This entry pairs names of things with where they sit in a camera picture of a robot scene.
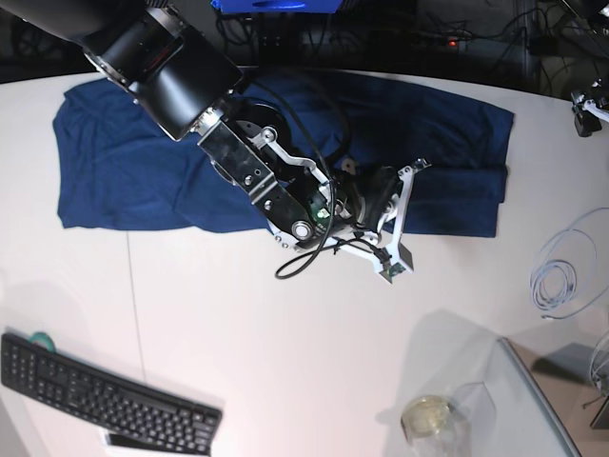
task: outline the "blue cloth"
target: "blue cloth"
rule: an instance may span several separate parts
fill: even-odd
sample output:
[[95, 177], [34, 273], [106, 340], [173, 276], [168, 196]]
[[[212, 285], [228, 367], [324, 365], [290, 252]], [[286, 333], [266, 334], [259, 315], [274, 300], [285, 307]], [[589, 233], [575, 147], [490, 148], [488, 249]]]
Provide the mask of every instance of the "blue cloth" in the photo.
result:
[[[348, 73], [316, 73], [349, 115], [351, 154], [360, 165], [401, 167], [418, 157], [433, 167], [417, 174], [405, 230], [495, 236], [513, 114], [452, 93]], [[295, 79], [263, 78], [300, 114], [322, 152], [339, 145], [341, 128], [323, 100]], [[251, 87], [247, 97], [276, 105]], [[297, 147], [308, 151], [286, 116]], [[224, 181], [196, 146], [174, 143], [106, 80], [66, 92], [53, 122], [61, 164], [58, 214], [65, 228], [266, 229], [246, 194]]]

